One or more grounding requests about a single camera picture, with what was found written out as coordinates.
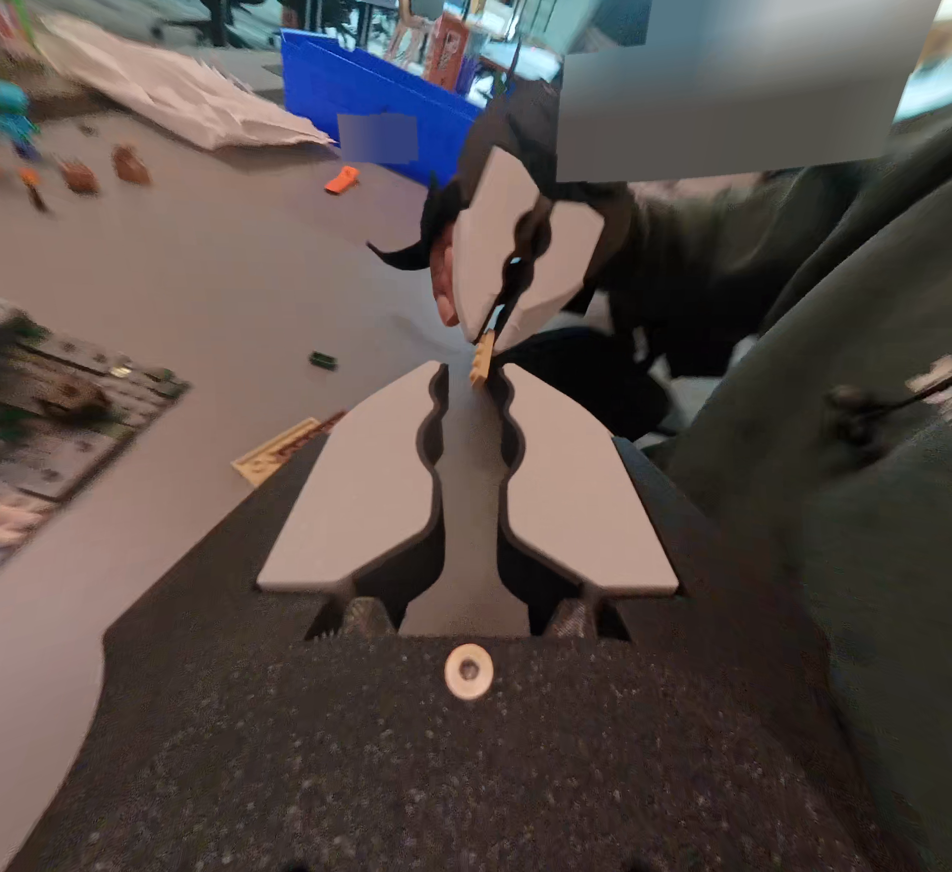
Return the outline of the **orange cardboard box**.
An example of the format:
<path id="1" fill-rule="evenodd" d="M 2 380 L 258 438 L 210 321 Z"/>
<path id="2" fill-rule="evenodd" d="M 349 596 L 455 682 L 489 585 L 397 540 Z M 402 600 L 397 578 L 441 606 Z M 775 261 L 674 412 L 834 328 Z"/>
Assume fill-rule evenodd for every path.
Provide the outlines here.
<path id="1" fill-rule="evenodd" d="M 452 12 L 444 11 L 428 36 L 422 79 L 455 93 L 469 40 L 467 24 Z"/>

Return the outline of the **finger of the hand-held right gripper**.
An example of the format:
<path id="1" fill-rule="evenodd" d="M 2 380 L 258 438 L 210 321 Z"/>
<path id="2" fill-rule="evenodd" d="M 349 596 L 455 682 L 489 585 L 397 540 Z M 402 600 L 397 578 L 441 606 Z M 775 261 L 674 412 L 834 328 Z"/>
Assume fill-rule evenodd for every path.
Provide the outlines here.
<path id="1" fill-rule="evenodd" d="M 508 311 L 494 342 L 499 355 L 542 330 L 582 289 L 603 229 L 589 205 L 559 201 L 548 218 L 547 249 L 532 262 L 528 287 Z"/>
<path id="2" fill-rule="evenodd" d="M 453 295 L 466 339 L 474 344 L 499 306 L 504 276 L 516 251 L 518 223 L 541 193 L 522 162 L 493 148 L 470 205 L 453 231 Z"/>

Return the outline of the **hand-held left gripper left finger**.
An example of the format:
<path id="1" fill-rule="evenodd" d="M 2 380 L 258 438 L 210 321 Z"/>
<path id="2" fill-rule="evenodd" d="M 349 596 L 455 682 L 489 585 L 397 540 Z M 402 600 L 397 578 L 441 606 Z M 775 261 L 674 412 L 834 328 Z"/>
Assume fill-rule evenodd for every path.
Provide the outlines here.
<path id="1" fill-rule="evenodd" d="M 256 586 L 375 599 L 399 629 L 445 564 L 448 366 L 429 361 L 365 398 L 327 436 Z"/>

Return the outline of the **grey desk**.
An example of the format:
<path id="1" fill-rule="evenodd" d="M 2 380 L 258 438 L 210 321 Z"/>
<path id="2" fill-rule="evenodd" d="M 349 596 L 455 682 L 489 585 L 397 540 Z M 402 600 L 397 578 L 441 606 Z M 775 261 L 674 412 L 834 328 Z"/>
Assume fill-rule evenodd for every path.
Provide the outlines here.
<path id="1" fill-rule="evenodd" d="M 99 134 L 45 132 L 103 192 L 43 175 L 52 214 L 2 194 L 2 295 L 39 322 L 191 383 L 2 568 L 2 861 L 74 764 L 119 783 L 88 834 L 129 841 L 132 869 L 174 868 L 154 844 L 205 868 L 250 870 L 273 848 L 356 866 L 567 867 L 624 820 L 627 793 L 592 776 L 592 754 L 530 743 L 533 715 L 580 688 L 548 669 L 566 641 L 511 639 L 526 610 L 495 568 L 501 425 L 466 381 L 470 349 L 439 325 L 424 274 L 383 266 L 417 233 L 422 188 L 367 167 L 350 195 L 323 190 L 320 150 L 215 156 L 125 115 Z M 119 180 L 131 145 L 152 185 Z M 320 351 L 339 367 L 310 366 Z M 255 578 L 318 446 L 261 489 L 232 458 L 305 416 L 353 407 L 429 360 L 449 367 L 443 491 L 446 563 L 397 636 L 305 637 L 311 597 Z"/>

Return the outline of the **crumpled white paper bag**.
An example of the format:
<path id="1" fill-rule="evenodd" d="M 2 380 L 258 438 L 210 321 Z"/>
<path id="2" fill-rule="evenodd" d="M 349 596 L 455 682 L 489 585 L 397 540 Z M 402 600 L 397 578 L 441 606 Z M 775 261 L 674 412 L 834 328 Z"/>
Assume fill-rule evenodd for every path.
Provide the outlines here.
<path id="1" fill-rule="evenodd" d="M 193 57 L 126 40 L 65 13 L 43 15 L 40 23 L 37 47 L 59 74 L 201 150 L 337 144 L 308 119 Z"/>

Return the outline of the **small toy torch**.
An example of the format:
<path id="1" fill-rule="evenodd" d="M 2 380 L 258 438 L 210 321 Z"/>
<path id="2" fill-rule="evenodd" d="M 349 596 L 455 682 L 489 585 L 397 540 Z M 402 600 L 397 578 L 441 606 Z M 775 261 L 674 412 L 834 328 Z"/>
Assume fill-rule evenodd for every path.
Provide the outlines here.
<path id="1" fill-rule="evenodd" d="M 39 177 L 39 174 L 32 169 L 20 168 L 18 169 L 17 175 L 27 192 L 31 206 L 37 212 L 51 215 L 53 212 L 44 196 L 42 190 L 42 181 Z"/>

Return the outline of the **person's right forearm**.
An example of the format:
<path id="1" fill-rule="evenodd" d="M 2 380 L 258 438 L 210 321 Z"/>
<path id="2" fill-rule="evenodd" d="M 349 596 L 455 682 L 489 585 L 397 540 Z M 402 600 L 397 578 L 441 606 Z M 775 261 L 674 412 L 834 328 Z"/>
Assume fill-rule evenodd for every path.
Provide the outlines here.
<path id="1" fill-rule="evenodd" d="M 722 377 L 735 346 L 762 335 L 855 251 L 950 184 L 950 124 L 901 137 L 866 161 L 773 174 L 712 196 L 623 201 L 594 278 L 616 331 L 645 334 L 672 378 Z"/>

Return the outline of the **blue plastic bin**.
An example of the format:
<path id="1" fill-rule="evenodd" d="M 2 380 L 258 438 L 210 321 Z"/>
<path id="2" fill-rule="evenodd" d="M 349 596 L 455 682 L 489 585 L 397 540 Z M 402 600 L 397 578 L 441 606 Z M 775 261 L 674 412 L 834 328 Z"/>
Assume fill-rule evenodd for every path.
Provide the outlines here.
<path id="1" fill-rule="evenodd" d="M 327 133 L 351 164 L 446 184 L 482 109 L 364 50 L 283 31 L 285 107 Z"/>

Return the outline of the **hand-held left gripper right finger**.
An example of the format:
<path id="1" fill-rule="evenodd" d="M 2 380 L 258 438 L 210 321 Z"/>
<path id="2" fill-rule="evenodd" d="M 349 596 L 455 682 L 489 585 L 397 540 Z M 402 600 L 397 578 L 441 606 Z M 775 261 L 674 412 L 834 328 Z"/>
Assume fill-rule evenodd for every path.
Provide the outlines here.
<path id="1" fill-rule="evenodd" d="M 526 369 L 495 375 L 507 467 L 497 570 L 543 633 L 565 604 L 674 596 L 680 581 L 610 430 Z"/>

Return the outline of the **grey toy brick building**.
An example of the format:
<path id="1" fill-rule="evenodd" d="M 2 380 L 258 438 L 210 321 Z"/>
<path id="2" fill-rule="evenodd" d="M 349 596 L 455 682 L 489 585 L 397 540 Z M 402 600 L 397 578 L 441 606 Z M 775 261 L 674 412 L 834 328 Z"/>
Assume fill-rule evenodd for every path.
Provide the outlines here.
<path id="1" fill-rule="evenodd" d="M 1 563 L 173 407 L 189 383 L 1 301 Z"/>

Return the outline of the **large tan toy brick plate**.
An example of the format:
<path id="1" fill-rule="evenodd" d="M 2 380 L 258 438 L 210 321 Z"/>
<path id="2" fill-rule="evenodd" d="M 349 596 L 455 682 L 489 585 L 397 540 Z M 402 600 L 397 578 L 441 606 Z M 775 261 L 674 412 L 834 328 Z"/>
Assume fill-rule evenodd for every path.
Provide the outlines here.
<path id="1" fill-rule="evenodd" d="M 307 427 L 310 421 L 321 422 L 314 418 L 307 418 L 302 422 L 291 426 L 280 432 L 278 435 L 268 439 L 259 447 L 247 451 L 245 454 L 231 462 L 231 468 L 252 486 L 260 486 L 268 480 L 273 474 L 277 473 L 288 461 L 280 464 L 280 461 L 274 461 L 271 457 L 271 451 L 276 449 L 279 444 L 289 436 L 293 437 L 295 431 L 302 427 Z"/>

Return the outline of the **teal toy figure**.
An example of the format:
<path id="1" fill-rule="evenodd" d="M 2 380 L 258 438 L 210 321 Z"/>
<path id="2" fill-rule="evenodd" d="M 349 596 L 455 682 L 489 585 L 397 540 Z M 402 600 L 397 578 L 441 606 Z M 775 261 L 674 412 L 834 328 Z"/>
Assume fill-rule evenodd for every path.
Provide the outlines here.
<path id="1" fill-rule="evenodd" d="M 30 98 L 18 85 L 1 81 L 1 138 L 27 162 L 39 160 L 38 128 L 29 117 Z"/>

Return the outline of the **person's green sweatshirt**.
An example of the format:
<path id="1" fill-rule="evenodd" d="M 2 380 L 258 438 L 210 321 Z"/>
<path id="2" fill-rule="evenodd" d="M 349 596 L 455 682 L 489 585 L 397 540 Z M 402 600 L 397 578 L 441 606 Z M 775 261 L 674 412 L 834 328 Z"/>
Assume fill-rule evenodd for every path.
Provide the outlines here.
<path id="1" fill-rule="evenodd" d="M 826 635 L 883 818 L 950 870 L 950 388 L 835 435 L 838 386 L 898 403 L 950 369 L 950 185 L 828 271 L 733 366 L 665 469 Z"/>

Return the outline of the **person's right hand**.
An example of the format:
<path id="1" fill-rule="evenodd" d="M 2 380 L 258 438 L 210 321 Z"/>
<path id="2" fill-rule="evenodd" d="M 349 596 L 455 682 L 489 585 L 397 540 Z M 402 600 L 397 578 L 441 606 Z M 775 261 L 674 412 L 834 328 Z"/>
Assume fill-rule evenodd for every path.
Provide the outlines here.
<path id="1" fill-rule="evenodd" d="M 433 242 L 429 254 L 432 295 L 441 322 L 447 328 L 459 325 L 454 299 L 453 236 L 454 225 L 449 224 Z"/>

